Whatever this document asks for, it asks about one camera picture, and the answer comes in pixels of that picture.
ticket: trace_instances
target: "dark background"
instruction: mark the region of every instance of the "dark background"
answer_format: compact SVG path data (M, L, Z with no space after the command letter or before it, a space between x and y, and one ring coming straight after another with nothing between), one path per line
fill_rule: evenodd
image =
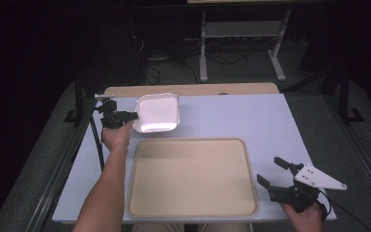
M337 61L371 99L371 1L337 2L294 9L285 38L311 40L304 70ZM56 1L0 1L0 208L51 110L77 77L89 95L111 85L141 84L142 60L129 34L177 55L184 38L199 37L198 12L139 12L133 19L71 14L65 7Z

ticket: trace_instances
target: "gray floor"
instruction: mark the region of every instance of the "gray floor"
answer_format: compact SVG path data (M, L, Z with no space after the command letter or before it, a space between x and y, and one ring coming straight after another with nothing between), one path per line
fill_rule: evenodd
M267 54L270 45L271 42L253 42L253 46L243 49L247 64L241 67L209 60L209 83L274 82L282 89L311 74L298 70L307 42L287 41L281 46L278 55L287 81L278 82ZM235 54L222 54L222 57L231 60L235 59L236 54L241 57L239 49L235 49ZM211 57L218 61L217 53L212 53ZM186 65L168 60L152 65L160 74L158 84L194 84L194 73L199 72L198 56L185 58L185 63ZM150 74L155 73L156 70L153 69L149 69ZM352 123L350 127L346 127L336 113L337 94L325 97L318 92L321 81L322 78L295 93L286 93L285 97L314 164L348 186L346 191L330 190L330 197L371 227L371 179L364 168L366 159L361 158L366 155L371 161L371 103L364 91L351 82L350 107L357 108L365 122ZM56 198L47 199L42 196L60 192L72 163L59 166L59 160L76 148L71 143L75 143L82 130L85 130L85 127L75 127L63 122L68 111L74 108L73 87L71 85L65 90L53 110L41 138L8 197L0 214L0 231L71 231L70 225L50 219ZM53 179L56 179L57 185L50 184ZM44 211L40 214L35 211L37 208ZM338 207L333 206L333 209L338 219L325 222L325 231L367 231ZM293 231L288 221L254 224L253 228L254 231ZM129 225L125 226L125 230L129 230Z

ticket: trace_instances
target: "beige cafeteria tray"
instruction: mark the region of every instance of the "beige cafeteria tray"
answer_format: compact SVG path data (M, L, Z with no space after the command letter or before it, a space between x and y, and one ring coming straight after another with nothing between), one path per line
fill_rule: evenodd
M248 217L257 207L242 140L148 139L138 145L128 197L132 217Z

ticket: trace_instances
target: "skin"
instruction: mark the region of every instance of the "skin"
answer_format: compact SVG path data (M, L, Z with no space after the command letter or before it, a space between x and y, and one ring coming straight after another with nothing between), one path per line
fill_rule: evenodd
M125 209L125 175L132 123L105 129L102 141L110 155L80 211L73 231L121 231Z
M321 208L314 203L301 213L291 205L280 204L297 232L322 232Z

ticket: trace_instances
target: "black cable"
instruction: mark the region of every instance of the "black cable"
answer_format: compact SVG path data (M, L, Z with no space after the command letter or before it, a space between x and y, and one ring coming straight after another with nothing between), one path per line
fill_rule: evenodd
M89 122L90 122L90 126L92 126L93 136L95 137L95 141L96 141L96 147L98 148L100 169L101 169L101 171L103 171L103 169L104 169L103 148L102 148L100 140L99 140L99 134L98 134L98 130L96 129L96 124L95 124L95 120L93 118L93 115L90 115Z
M343 212L345 212L346 214L348 214L351 218L353 218L360 225L362 225L367 231L370 231L371 232L371 228L367 224L365 224L361 219L359 219L356 216L354 216L351 212L349 212L343 206L339 205L336 201L332 200L330 197L328 197L326 195L325 195L325 197L327 198L327 200L329 201L329 203L333 203L335 206L339 207Z
M156 72L156 75L151 74L147 69L153 70L154 72ZM156 79L156 81L151 82L150 79L146 76L146 80L147 80L147 82L148 82L150 85L156 85L156 84L159 83L159 80L160 80L160 72L159 72L157 69L148 66L148 67L146 67L145 72L146 72L146 74L148 74L149 76L152 76L152 77L154 77L154 78Z
M332 203L330 202L330 199L328 198L328 196L327 196L323 191L321 191L321 190L319 189L319 192L320 192L321 194L323 194L323 195L327 198L327 201L328 201L328 203L329 203L329 211L327 212L327 215L329 215L330 212L332 212Z

